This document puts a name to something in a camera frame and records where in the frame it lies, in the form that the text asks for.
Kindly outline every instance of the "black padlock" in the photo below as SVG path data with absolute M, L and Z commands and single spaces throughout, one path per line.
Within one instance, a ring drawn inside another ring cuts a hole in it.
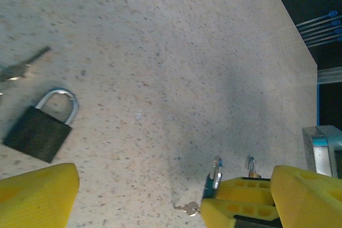
M 62 93 L 72 102 L 73 109 L 65 122 L 42 112 L 40 109 L 52 95 Z M 63 88 L 49 91 L 36 106 L 30 106 L 18 119 L 4 139 L 3 144 L 19 152 L 51 163 L 72 128 L 79 103 L 76 96 Z

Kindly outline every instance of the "small padlock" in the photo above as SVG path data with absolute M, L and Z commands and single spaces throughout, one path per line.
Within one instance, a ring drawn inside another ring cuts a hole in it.
M 40 109 L 56 93 L 66 95 L 73 109 L 65 122 L 42 112 Z M 3 144 L 19 152 L 51 163 L 63 142 L 71 132 L 69 126 L 76 117 L 79 103 L 76 96 L 63 88 L 49 91 L 36 106 L 28 107 L 4 139 Z
M 252 156 L 247 158 L 247 168 L 249 170 L 248 177 L 261 178 L 261 176 L 255 172 L 255 159 Z

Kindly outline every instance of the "padlock shackle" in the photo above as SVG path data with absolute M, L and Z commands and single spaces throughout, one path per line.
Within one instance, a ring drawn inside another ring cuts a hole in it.
M 255 158 L 253 158 L 252 156 L 248 156 L 246 167 L 249 172 L 255 172 Z
M 213 180 L 213 189 L 218 189 L 222 179 L 222 159 L 220 156 L 214 158 L 214 164 L 212 171 L 209 173 L 209 178 Z
M 73 92 L 71 92 L 67 89 L 64 89 L 64 88 L 52 89 L 45 96 L 43 96 L 43 98 L 37 103 L 35 108 L 41 109 L 46 104 L 46 102 L 50 99 L 50 97 L 53 96 L 55 93 L 61 93 L 61 94 L 66 95 L 69 98 L 69 100 L 72 102 L 72 105 L 73 105 L 72 111 L 71 111 L 69 117 L 64 122 L 66 125 L 70 125 L 74 121 L 74 119 L 75 119 L 75 117 L 79 111 L 80 105 L 79 105 L 79 101 L 76 98 L 76 95 L 74 95 Z

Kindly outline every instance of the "silver key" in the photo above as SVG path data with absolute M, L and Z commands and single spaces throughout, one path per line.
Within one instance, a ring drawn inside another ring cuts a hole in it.
M 50 50 L 51 50 L 51 48 L 49 46 L 46 46 L 43 49 L 41 49 L 37 54 L 32 56 L 31 58 L 29 58 L 25 61 L 22 61 L 18 64 L 11 65 L 7 68 L 4 68 L 3 71 L 1 71 L 1 73 L 0 73 L 0 82 L 4 82 L 7 80 L 17 80 L 20 77 L 24 77 L 25 73 L 27 71 L 27 68 L 29 66 L 31 66 L 31 64 L 36 59 L 38 59 L 39 57 L 41 57 L 42 55 L 44 55 L 45 53 L 47 53 Z
M 189 216 L 195 216 L 197 212 L 199 212 L 198 204 L 194 201 L 191 201 L 190 203 L 186 204 L 184 207 L 174 206 L 173 208 L 180 209 L 183 212 L 186 212 Z

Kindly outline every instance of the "table surface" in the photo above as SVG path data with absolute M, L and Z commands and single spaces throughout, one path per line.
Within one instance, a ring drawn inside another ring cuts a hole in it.
M 52 164 L 73 162 L 68 227 L 204 227 L 174 210 L 200 201 L 212 160 L 307 168 L 316 63 L 281 0 L 2 0 L 1 65 L 52 51 L 1 85 L 0 136 L 65 87 L 81 108 Z M 49 164 L 0 145 L 0 178 Z

